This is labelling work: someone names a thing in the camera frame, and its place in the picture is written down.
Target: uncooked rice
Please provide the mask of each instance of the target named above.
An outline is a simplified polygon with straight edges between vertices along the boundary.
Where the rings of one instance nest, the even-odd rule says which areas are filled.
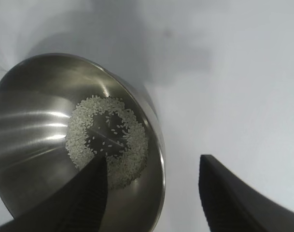
[[[87,129],[93,126],[93,116],[102,115],[105,112],[109,115],[113,113],[118,115],[122,120],[120,127],[127,130],[123,135],[126,139],[126,147],[125,150],[119,151],[121,155],[110,156],[107,152],[105,153],[109,189],[123,188],[140,176],[148,158],[148,139],[145,128],[136,120],[131,109],[125,109],[124,102],[118,98],[101,98],[92,95],[91,98],[77,104],[69,121],[66,149],[76,168],[81,170],[85,167],[97,154],[97,151],[93,152],[93,149],[86,144]]]

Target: black plastic piece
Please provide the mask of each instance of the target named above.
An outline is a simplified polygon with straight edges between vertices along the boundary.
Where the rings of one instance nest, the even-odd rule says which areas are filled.
[[[255,191],[212,155],[202,155],[199,194],[211,232],[294,232],[294,213]]]
[[[68,184],[0,232],[97,232],[107,203],[107,163],[93,159]]]

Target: stainless steel bowl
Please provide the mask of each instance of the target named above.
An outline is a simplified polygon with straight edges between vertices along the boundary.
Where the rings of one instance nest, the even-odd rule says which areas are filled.
[[[152,231],[165,195],[164,143],[155,114],[128,83],[72,55],[29,58],[1,80],[0,196],[16,217],[78,173],[64,137],[75,105],[92,94],[122,98],[149,138],[147,167],[126,188],[110,191],[100,231]],[[101,128],[103,139],[111,139],[108,131]]]

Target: metal surface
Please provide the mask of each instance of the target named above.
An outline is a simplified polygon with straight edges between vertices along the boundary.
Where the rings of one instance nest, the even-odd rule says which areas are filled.
[[[29,58],[1,80],[0,196],[16,217],[78,173],[67,155],[65,135],[75,105],[92,94],[122,98],[149,138],[147,167],[126,188],[109,192],[100,231],[152,231],[165,195],[164,144],[155,114],[130,85],[75,56]],[[90,136],[113,143],[110,125],[100,119],[97,125]]]

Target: white background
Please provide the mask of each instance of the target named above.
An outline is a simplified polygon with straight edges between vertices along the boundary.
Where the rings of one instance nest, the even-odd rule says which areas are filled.
[[[167,151],[156,232],[209,231],[202,153],[294,211],[294,0],[0,0],[0,77],[47,52],[150,95]]]

